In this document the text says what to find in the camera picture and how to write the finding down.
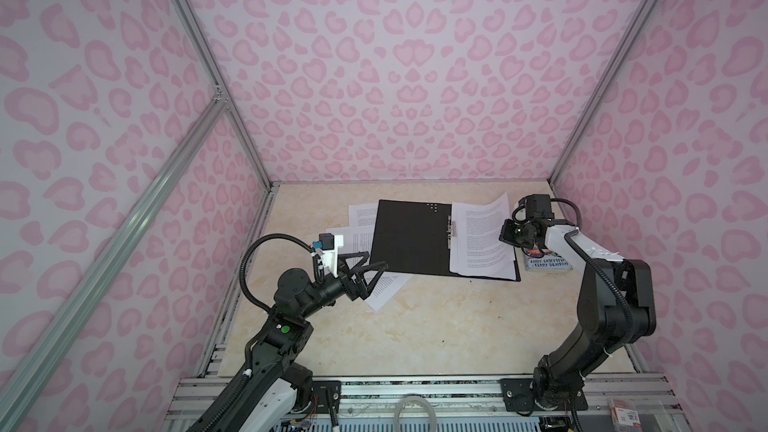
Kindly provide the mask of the teal folder with black inside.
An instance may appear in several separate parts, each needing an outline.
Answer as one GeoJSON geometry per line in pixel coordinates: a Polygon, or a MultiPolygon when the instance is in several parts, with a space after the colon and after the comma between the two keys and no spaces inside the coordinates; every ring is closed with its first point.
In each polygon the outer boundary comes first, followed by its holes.
{"type": "Polygon", "coordinates": [[[371,260],[394,273],[463,277],[449,270],[452,204],[379,201],[371,260]]]}

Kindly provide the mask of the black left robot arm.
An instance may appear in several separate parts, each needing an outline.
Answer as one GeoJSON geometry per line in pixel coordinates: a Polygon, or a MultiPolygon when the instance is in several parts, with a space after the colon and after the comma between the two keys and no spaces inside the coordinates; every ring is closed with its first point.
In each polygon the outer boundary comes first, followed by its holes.
{"type": "Polygon", "coordinates": [[[342,296],[367,299],[388,268],[368,252],[341,254],[340,236],[322,233],[306,243],[284,233],[267,234],[245,251],[238,272],[243,296],[267,313],[261,329],[244,346],[244,362],[235,377],[190,427],[191,431],[269,431],[292,411],[311,414],[312,372],[295,363],[313,326],[308,318],[342,296]],[[278,279],[274,304],[250,291],[246,275],[250,259],[263,244],[284,240],[310,254],[313,273],[290,268],[278,279]]]}

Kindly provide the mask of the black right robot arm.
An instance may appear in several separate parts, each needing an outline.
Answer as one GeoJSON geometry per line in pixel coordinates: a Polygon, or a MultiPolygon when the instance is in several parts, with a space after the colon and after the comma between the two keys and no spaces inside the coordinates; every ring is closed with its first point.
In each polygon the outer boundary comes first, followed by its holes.
{"type": "Polygon", "coordinates": [[[530,417],[540,411],[567,411],[572,430],[582,428],[578,413],[586,377],[615,351],[656,329],[650,266],[599,245],[582,231],[578,208],[574,220],[559,219],[556,199],[546,194],[523,197],[502,226],[502,242],[522,251],[557,254],[582,274],[577,323],[554,351],[544,355],[531,380],[503,379],[500,384],[508,411],[530,417]]]}

